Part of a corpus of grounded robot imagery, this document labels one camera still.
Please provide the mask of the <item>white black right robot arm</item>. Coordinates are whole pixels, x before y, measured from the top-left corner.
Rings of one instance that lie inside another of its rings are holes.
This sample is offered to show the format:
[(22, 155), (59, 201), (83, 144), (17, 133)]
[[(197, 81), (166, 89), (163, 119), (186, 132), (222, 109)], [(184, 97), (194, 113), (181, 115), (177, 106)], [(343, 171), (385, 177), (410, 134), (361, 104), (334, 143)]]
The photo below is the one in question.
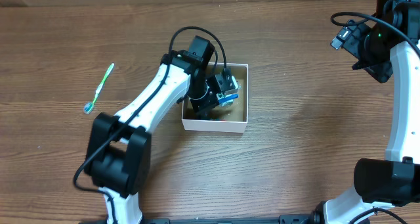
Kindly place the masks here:
[(330, 18), (341, 27), (331, 46), (357, 58), (353, 70), (394, 80), (392, 126), (384, 160), (359, 159), (352, 186), (319, 203), (306, 223), (369, 223), (379, 212), (403, 223), (391, 210), (419, 202), (419, 0), (377, 0), (374, 14), (336, 21), (343, 15)]

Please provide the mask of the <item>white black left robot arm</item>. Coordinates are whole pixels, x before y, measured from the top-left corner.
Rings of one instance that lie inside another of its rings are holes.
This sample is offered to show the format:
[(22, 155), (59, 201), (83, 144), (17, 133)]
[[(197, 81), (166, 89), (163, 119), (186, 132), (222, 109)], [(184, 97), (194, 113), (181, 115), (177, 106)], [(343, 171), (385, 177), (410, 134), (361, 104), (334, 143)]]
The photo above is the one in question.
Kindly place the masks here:
[(200, 36), (187, 50), (169, 49), (153, 80), (130, 105), (94, 119), (80, 171), (104, 196), (106, 223), (141, 223), (138, 188), (150, 169), (152, 133), (174, 104), (189, 99), (194, 113), (203, 116), (237, 98), (238, 84), (227, 65), (220, 73), (207, 73), (214, 54), (213, 44)]

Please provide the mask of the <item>teal toothpaste tube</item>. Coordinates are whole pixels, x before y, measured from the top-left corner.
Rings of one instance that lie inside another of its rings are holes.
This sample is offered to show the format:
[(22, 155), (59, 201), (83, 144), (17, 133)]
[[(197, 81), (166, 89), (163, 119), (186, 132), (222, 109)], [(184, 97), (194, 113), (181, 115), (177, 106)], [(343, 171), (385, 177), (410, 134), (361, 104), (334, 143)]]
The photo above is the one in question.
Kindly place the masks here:
[(223, 118), (211, 118), (209, 120), (211, 120), (211, 121), (218, 121), (218, 122), (227, 122), (227, 120), (225, 120)]

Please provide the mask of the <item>blue disposable razor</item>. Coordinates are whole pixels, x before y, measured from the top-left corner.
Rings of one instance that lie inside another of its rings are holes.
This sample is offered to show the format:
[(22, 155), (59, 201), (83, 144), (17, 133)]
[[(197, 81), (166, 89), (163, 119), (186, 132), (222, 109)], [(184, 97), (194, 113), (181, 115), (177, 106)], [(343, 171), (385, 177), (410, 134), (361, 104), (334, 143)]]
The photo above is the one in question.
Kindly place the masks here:
[(230, 94), (230, 95), (221, 95), (221, 97), (218, 98), (219, 104), (224, 104), (229, 101), (232, 101), (234, 99), (238, 98), (238, 94)]

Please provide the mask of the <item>green soap bar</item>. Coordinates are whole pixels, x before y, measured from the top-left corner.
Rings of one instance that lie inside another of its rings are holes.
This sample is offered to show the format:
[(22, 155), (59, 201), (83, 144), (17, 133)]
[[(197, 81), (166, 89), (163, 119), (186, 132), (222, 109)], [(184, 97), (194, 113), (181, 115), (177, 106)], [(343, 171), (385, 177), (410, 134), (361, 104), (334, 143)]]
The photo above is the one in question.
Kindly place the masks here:
[(234, 99), (224, 102), (224, 103), (222, 104), (222, 106), (230, 106), (230, 105), (232, 105), (233, 103), (234, 103)]

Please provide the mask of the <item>green white toothbrush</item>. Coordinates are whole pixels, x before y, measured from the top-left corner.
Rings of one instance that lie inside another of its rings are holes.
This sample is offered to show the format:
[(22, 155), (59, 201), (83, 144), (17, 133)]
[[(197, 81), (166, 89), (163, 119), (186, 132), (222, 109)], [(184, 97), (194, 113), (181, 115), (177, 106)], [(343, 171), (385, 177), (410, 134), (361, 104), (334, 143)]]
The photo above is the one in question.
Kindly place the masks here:
[(86, 105), (83, 107), (83, 112), (85, 114), (90, 114), (94, 107), (95, 107), (95, 103), (99, 98), (100, 92), (104, 86), (104, 84), (106, 83), (106, 80), (108, 79), (109, 75), (112, 73), (112, 70), (115, 67), (115, 63), (111, 63), (107, 69), (107, 71), (104, 74), (104, 77), (102, 78), (101, 82), (98, 84), (98, 87), (96, 88), (95, 92), (94, 92), (94, 97), (92, 101), (89, 101), (86, 103)]

